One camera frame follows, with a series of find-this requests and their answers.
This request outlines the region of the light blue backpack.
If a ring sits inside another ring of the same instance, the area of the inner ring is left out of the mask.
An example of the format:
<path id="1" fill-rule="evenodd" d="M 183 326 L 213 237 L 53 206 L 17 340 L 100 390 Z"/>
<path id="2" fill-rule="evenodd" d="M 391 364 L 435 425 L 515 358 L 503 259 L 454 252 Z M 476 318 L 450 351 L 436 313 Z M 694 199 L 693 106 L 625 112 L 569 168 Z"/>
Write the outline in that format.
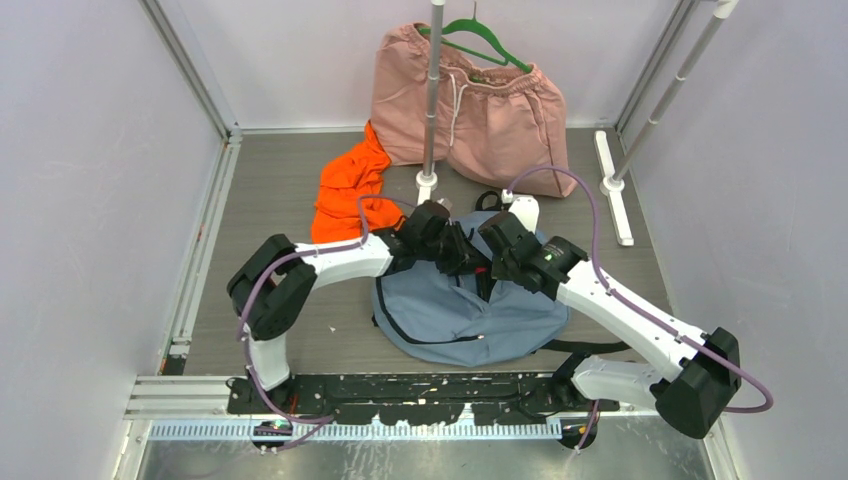
<path id="1" fill-rule="evenodd" d="M 624 342 L 564 341 L 568 307 L 494 280 L 488 268 L 449 276 L 428 261 L 376 279 L 373 324 L 400 350 L 428 362 L 480 367 L 538 350 L 590 355 L 629 350 Z"/>

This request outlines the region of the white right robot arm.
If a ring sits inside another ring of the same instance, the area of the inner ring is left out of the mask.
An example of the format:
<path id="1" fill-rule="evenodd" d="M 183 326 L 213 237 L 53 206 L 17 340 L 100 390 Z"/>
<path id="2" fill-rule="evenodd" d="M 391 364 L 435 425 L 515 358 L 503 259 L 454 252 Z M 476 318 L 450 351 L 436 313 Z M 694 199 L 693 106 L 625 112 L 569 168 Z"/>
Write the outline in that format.
<path id="1" fill-rule="evenodd" d="M 541 242 L 518 217 L 500 212 L 479 229 L 493 255 L 493 275 L 595 320 L 642 357 L 640 363 L 578 355 L 555 384 L 558 403 L 582 409 L 608 399 L 652 408 L 675 430 L 703 439 L 741 387 L 737 338 L 706 333 L 666 314 L 612 279 L 569 242 Z"/>

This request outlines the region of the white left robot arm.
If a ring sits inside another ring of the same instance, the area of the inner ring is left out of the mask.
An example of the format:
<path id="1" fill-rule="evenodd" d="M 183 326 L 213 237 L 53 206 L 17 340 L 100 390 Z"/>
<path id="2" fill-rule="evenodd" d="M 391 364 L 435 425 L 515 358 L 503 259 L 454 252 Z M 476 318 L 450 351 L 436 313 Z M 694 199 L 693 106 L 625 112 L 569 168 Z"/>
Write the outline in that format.
<path id="1" fill-rule="evenodd" d="M 239 318 L 238 338 L 245 344 L 255 403 L 269 413 L 290 403 L 286 333 L 314 290 L 394 275 L 424 261 L 450 276 L 475 274 L 491 264 L 448 209 L 431 200 L 398 224 L 353 240 L 303 244 L 284 234 L 267 238 L 226 286 Z"/>

